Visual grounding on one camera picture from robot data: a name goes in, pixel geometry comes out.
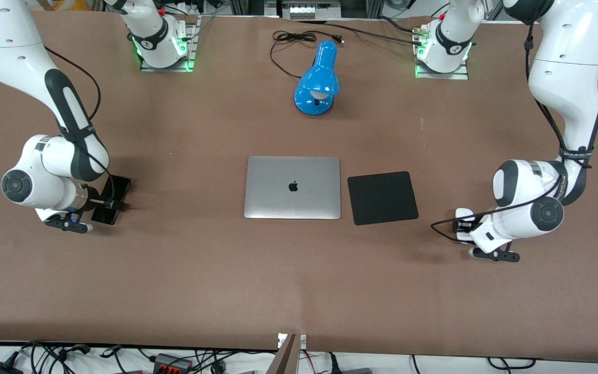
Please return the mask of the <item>silver laptop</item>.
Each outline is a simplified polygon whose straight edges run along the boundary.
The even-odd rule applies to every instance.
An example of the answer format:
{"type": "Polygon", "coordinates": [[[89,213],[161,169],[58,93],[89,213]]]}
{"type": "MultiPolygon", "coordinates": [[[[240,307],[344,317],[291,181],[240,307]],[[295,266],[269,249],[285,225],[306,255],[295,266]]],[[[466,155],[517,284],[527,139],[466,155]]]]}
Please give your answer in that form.
{"type": "Polygon", "coordinates": [[[337,157],[250,156],[243,216],[338,220],[340,165],[337,157]]]}

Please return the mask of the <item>grey power strip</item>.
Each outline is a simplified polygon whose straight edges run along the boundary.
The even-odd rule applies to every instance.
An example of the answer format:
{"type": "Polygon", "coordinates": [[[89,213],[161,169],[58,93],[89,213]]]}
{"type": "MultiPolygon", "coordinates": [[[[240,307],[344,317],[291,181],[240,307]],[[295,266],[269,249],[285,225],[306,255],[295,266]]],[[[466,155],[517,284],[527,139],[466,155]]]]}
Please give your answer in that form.
{"type": "Polygon", "coordinates": [[[283,0],[283,17],[299,21],[327,21],[340,18],[340,0],[283,0]]]}

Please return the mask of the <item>black mouse pad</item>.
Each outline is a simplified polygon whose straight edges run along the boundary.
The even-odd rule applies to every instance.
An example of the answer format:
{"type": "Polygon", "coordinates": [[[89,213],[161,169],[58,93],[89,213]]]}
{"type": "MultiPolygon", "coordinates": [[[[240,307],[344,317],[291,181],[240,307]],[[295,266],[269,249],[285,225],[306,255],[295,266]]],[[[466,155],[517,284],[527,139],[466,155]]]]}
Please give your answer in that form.
{"type": "Polygon", "coordinates": [[[347,178],[355,225],[418,219],[418,207],[408,171],[347,178]]]}

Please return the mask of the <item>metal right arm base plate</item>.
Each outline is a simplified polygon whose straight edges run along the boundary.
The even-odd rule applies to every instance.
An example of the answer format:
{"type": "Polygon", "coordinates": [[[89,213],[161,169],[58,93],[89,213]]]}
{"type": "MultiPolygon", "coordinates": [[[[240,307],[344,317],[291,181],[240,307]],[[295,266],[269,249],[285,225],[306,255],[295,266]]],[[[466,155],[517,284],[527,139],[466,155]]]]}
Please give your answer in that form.
{"type": "Polygon", "coordinates": [[[198,46],[201,17],[195,23],[173,19],[168,35],[156,50],[136,50],[140,71],[183,73],[193,71],[198,46]]]}

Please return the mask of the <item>black power strip red switches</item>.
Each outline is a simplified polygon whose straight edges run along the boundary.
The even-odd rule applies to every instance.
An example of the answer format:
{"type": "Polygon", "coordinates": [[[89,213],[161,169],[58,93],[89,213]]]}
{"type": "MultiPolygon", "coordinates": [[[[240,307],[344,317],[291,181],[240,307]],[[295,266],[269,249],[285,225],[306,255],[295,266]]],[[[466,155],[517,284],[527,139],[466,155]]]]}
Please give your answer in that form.
{"type": "Polygon", "coordinates": [[[190,359],[159,353],[154,356],[152,374],[189,374],[193,364],[190,359]]]}

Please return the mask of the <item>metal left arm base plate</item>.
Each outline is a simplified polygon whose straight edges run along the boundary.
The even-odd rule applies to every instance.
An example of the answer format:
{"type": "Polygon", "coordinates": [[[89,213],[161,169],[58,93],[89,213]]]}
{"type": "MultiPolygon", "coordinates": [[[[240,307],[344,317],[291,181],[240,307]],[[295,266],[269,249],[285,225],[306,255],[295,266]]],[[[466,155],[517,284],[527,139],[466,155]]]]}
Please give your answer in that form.
{"type": "Polygon", "coordinates": [[[413,41],[419,42],[413,47],[415,77],[467,80],[467,58],[473,42],[447,45],[445,49],[438,41],[435,24],[422,24],[414,29],[413,41]]]}

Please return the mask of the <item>blue desk lamp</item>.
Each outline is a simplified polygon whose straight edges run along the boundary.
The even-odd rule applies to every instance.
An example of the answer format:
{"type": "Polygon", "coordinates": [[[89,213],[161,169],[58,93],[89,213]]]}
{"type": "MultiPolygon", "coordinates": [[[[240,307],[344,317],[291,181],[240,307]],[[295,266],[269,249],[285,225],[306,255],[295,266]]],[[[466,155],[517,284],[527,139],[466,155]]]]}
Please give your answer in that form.
{"type": "Polygon", "coordinates": [[[340,93],[335,73],[338,46],[332,40],[319,43],[314,61],[302,75],[294,91],[295,107],[308,116],[321,116],[333,106],[340,93]]]}

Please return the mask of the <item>brown wooden post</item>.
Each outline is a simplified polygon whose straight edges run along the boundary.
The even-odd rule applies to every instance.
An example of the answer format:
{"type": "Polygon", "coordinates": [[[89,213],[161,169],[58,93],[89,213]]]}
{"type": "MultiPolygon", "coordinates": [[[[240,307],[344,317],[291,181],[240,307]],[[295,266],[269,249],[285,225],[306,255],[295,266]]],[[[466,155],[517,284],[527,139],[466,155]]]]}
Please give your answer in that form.
{"type": "Polygon", "coordinates": [[[297,374],[297,365],[301,354],[301,335],[287,334],[266,370],[266,374],[297,374]]]}

